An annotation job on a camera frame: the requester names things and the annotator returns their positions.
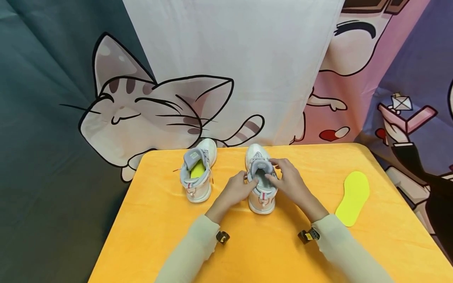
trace red heart shape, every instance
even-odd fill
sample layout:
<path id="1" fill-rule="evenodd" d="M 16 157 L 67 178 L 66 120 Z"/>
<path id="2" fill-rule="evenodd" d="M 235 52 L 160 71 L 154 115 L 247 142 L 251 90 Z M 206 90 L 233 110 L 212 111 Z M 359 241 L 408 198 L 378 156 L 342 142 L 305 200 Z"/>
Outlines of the red heart shape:
<path id="1" fill-rule="evenodd" d="M 387 136 L 386 130 L 384 130 L 383 128 L 379 128 L 379 129 L 376 130 L 375 135 L 376 135 L 376 137 L 378 137 L 381 140 L 385 141 L 386 136 Z"/>
<path id="2" fill-rule="evenodd" d="M 334 130 L 324 130 L 319 133 L 319 137 L 329 142 L 333 142 L 334 140 L 338 139 L 338 137 L 335 136 Z"/>

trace table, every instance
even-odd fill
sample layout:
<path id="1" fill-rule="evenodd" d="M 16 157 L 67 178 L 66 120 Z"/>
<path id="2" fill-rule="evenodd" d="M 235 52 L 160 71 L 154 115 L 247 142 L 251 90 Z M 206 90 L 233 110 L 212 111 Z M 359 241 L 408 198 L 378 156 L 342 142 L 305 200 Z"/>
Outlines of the table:
<path id="1" fill-rule="evenodd" d="M 349 228 L 353 236 L 396 282 L 453 282 L 453 268 L 366 147 L 321 144 L 266 150 L 274 158 L 288 158 L 331 213 L 342 199 L 346 176 L 356 170 L 365 173 L 371 193 Z M 179 183 L 179 171 L 174 172 L 185 151 L 152 151 L 142 158 L 89 283 L 153 282 L 195 218 L 206 212 L 230 176 L 245 169 L 246 148 L 218 149 L 211 197 L 193 204 Z M 251 212 L 243 201 L 222 222 L 230 240 L 217 244 L 195 282 L 343 282 L 316 243 L 303 245 L 297 238 L 308 228 L 307 218 L 281 192 L 267 216 Z"/>

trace fabric backdrop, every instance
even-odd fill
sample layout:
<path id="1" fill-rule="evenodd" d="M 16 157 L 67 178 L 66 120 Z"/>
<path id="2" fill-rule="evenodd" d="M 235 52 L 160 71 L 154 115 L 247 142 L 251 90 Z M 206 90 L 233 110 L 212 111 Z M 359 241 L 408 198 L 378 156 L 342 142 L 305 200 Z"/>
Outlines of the fabric backdrop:
<path id="1" fill-rule="evenodd" d="M 361 142 L 445 245 L 453 3 L 319 2 L 0 0 L 0 281 L 87 281 L 142 154 L 205 137 Z"/>

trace striped cat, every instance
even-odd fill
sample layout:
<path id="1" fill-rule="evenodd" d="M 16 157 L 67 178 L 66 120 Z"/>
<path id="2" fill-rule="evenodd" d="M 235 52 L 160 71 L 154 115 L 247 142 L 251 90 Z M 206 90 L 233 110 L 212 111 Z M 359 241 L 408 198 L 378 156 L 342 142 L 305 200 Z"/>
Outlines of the striped cat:
<path id="1" fill-rule="evenodd" d="M 122 168 L 125 182 L 148 151 L 188 149 L 204 138 L 218 147 L 239 146 L 264 127 L 261 115 L 218 118 L 233 92 L 230 78 L 196 75 L 158 83 L 110 35 L 102 35 L 96 46 L 96 98 L 79 130 L 102 158 Z"/>

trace shoe insole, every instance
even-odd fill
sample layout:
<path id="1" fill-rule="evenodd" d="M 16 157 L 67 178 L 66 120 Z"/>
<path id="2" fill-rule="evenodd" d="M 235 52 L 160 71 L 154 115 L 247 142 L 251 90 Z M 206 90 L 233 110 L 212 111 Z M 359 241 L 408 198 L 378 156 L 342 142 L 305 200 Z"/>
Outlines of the shoe insole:
<path id="1" fill-rule="evenodd" d="M 264 172 L 263 169 L 258 169 L 255 172 L 255 178 L 258 179 L 258 184 L 260 185 L 260 187 L 264 187 L 264 188 L 272 187 L 272 184 L 264 175 L 266 175 L 266 172 Z"/>
<path id="2" fill-rule="evenodd" d="M 195 166 L 192 168 L 190 171 L 190 178 L 200 178 L 204 171 L 206 170 L 206 167 L 203 165 L 203 161 L 200 159 L 198 162 L 195 164 Z"/>
<path id="3" fill-rule="evenodd" d="M 344 196 L 335 215 L 346 227 L 356 223 L 360 210 L 370 196 L 370 185 L 365 174 L 354 171 L 344 180 Z"/>

